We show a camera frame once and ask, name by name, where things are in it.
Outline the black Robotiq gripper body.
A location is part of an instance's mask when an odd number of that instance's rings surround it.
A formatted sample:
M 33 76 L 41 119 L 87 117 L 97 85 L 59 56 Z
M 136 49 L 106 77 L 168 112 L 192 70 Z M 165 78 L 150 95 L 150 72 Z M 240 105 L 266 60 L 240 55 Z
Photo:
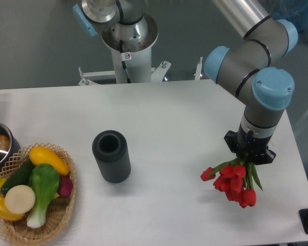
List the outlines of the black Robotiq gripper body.
M 247 133 L 243 130 L 237 132 L 229 130 L 224 136 L 224 140 L 230 151 L 237 157 L 244 158 L 255 165 L 272 163 L 276 153 L 269 149 L 268 142 L 271 136 L 257 138 L 252 130 Z

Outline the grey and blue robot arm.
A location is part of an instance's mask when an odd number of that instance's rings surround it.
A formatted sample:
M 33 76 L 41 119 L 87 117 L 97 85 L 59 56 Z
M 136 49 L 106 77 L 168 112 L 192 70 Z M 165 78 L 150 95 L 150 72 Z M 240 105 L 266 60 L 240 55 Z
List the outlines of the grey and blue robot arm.
M 258 1 L 215 1 L 215 5 L 244 45 L 237 50 L 215 48 L 198 70 L 245 104 L 238 131 L 225 136 L 229 149 L 256 165 L 271 163 L 276 155 L 268 142 L 295 86 L 288 72 L 273 65 L 294 48 L 297 30 L 284 19 L 272 19 Z M 168 66 L 151 67 L 158 27 L 140 1 L 78 1 L 72 10 L 83 30 L 101 35 L 111 50 L 118 84 L 162 81 Z

